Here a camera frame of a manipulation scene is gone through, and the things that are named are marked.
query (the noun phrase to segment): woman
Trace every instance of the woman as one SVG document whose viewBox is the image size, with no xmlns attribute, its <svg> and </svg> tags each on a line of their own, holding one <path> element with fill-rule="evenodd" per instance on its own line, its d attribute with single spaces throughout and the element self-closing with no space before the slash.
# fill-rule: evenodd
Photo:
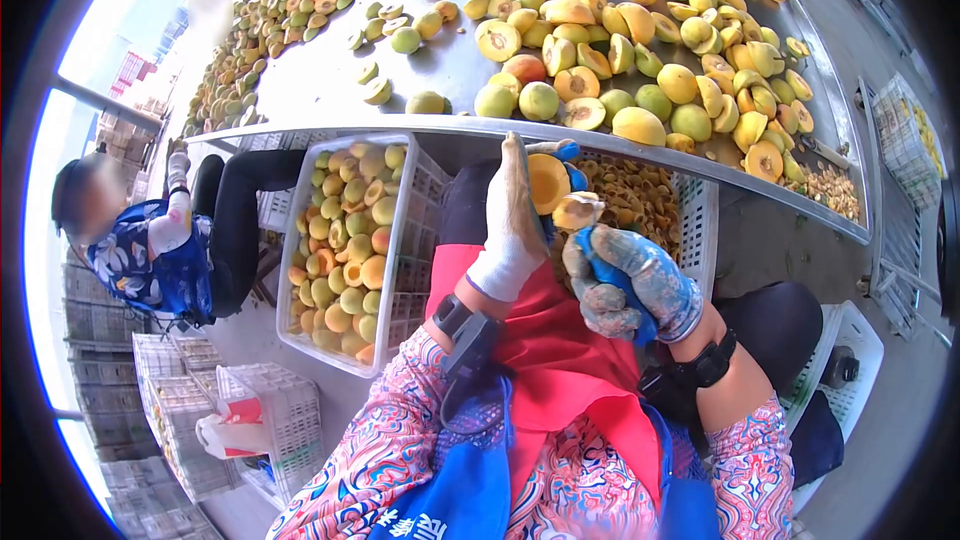
<svg viewBox="0 0 960 540">
<path fill-rule="evenodd" d="M 815 299 L 778 284 L 722 306 L 725 321 L 662 249 L 632 232 L 592 232 L 592 249 L 630 275 L 659 345 L 677 363 L 727 346 L 728 325 L 744 330 L 722 375 L 674 398 L 699 414 L 713 456 L 708 475 L 683 426 L 638 393 L 641 371 L 620 338 L 639 327 L 639 312 L 592 278 L 573 242 L 563 260 L 580 302 L 570 299 L 546 262 L 528 197 L 516 137 L 503 143 L 498 169 L 458 174 L 446 195 L 456 208 L 443 212 L 427 321 L 267 538 L 789 537 L 784 414 L 744 343 L 788 387 L 819 338 Z M 448 294 L 474 316 L 505 321 L 492 358 L 512 372 L 510 382 L 500 378 L 502 391 L 493 384 L 476 400 L 455 397 L 462 407 L 452 419 L 447 370 L 464 360 L 470 326 L 442 329 Z M 769 318 L 767 330 L 751 320 L 758 316 Z M 768 336 L 780 346 L 757 340 Z M 788 342 L 797 349 L 783 358 Z"/>
<path fill-rule="evenodd" d="M 56 174 L 51 215 L 114 297 L 205 325 L 240 311 L 257 276 L 257 192 L 295 186 L 305 154 L 248 152 L 225 165 L 210 155 L 199 165 L 191 204 L 190 162 L 174 140 L 168 198 L 128 207 L 117 162 L 94 153 Z"/>
</svg>

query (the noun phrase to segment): blue knife handle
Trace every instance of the blue knife handle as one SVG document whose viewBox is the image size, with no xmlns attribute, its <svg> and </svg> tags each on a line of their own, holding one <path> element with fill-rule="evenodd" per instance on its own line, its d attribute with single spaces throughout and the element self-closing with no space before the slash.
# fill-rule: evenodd
<svg viewBox="0 0 960 540">
<path fill-rule="evenodd" d="M 633 344 L 644 346 L 657 337 L 657 321 L 647 310 L 647 307 L 643 306 L 641 299 L 637 298 L 630 276 L 596 255 L 594 247 L 591 246 L 591 232 L 593 231 L 594 226 L 589 226 L 577 232 L 577 245 L 580 246 L 583 255 L 590 262 L 593 275 L 597 281 L 601 284 L 616 286 L 623 291 L 623 294 L 627 296 L 627 306 L 640 312 L 640 327 L 636 329 L 636 334 L 633 336 Z"/>
</svg>

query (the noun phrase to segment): blue floral shirt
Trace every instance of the blue floral shirt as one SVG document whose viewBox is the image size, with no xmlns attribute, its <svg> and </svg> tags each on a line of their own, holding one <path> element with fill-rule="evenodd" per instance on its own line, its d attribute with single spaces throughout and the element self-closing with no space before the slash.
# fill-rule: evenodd
<svg viewBox="0 0 960 540">
<path fill-rule="evenodd" d="M 110 233 L 87 248 L 100 282 L 130 306 L 175 315 L 210 314 L 208 247 L 212 221 L 194 214 L 189 239 L 153 261 L 147 256 L 150 222 L 167 213 L 166 200 L 148 200 L 124 210 Z"/>
</svg>

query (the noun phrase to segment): black pants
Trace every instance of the black pants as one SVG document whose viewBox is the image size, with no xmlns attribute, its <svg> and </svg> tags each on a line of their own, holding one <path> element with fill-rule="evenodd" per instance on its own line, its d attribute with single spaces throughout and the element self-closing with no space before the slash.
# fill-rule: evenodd
<svg viewBox="0 0 960 540">
<path fill-rule="evenodd" d="M 210 233 L 211 315 L 240 312 L 257 278 L 260 228 L 257 192 L 297 185 L 306 150 L 256 150 L 224 160 L 208 155 L 199 164 L 193 210 L 213 220 Z"/>
<path fill-rule="evenodd" d="M 481 246 L 486 242 L 487 186 L 498 168 L 499 162 L 465 167 L 446 188 L 441 245 Z M 774 389 L 788 394 L 816 349 L 824 325 L 813 293 L 798 282 L 775 282 L 737 298 L 714 298 L 712 302 Z M 695 401 L 692 391 L 686 400 Z M 694 430 L 699 425 L 691 423 Z"/>
</svg>

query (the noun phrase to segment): concrete floor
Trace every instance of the concrete floor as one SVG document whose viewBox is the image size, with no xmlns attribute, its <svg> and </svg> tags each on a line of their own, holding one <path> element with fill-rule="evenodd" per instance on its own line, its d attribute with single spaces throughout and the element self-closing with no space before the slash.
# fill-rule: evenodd
<svg viewBox="0 0 960 540">
<path fill-rule="evenodd" d="M 946 136 L 938 102 L 909 59 L 899 56 L 894 43 L 856 0 L 801 1 L 820 30 L 850 102 L 858 76 L 880 89 L 895 72 L 901 72 L 926 106 L 941 138 Z M 857 109 L 853 111 L 860 138 L 866 142 L 866 120 Z M 430 150 L 432 142 L 425 144 Z M 449 156 L 430 152 L 441 165 Z M 201 156 L 192 154 L 195 162 Z M 798 280 L 807 284 L 822 304 L 852 300 L 884 343 L 883 364 L 870 401 L 846 444 L 844 465 L 826 477 L 798 513 L 818 540 L 862 537 L 884 509 L 933 415 L 946 349 L 929 332 L 909 341 L 894 336 L 877 305 L 859 296 L 855 284 L 870 267 L 867 248 L 818 224 L 798 221 L 794 211 L 777 203 L 735 189 L 722 188 L 721 205 L 715 295 L 736 296 L 773 281 Z M 927 247 L 922 273 L 933 280 L 930 212 L 924 214 L 922 241 Z M 276 273 L 273 283 L 276 287 Z M 921 300 L 920 309 L 931 321 L 939 320 L 939 306 L 929 299 Z M 329 452 L 364 403 L 369 381 L 304 358 L 284 345 L 275 333 L 274 318 L 270 306 L 249 299 L 243 312 L 218 322 L 209 335 L 232 365 L 274 361 L 315 380 L 320 388 L 323 440 Z M 231 540 L 262 538 L 276 515 L 249 487 L 210 498 L 203 506 Z"/>
</svg>

